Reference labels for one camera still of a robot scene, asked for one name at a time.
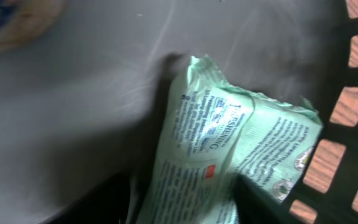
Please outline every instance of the green packet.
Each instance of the green packet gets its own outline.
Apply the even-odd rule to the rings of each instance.
[[[231,85],[206,55],[173,81],[137,223],[239,223],[238,174],[281,202],[321,131],[318,113]]]

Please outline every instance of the red square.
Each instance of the red square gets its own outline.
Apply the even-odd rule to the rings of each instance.
[[[215,173],[215,165],[210,165],[209,167],[206,168],[206,173],[205,173],[205,179],[211,178],[214,176]]]

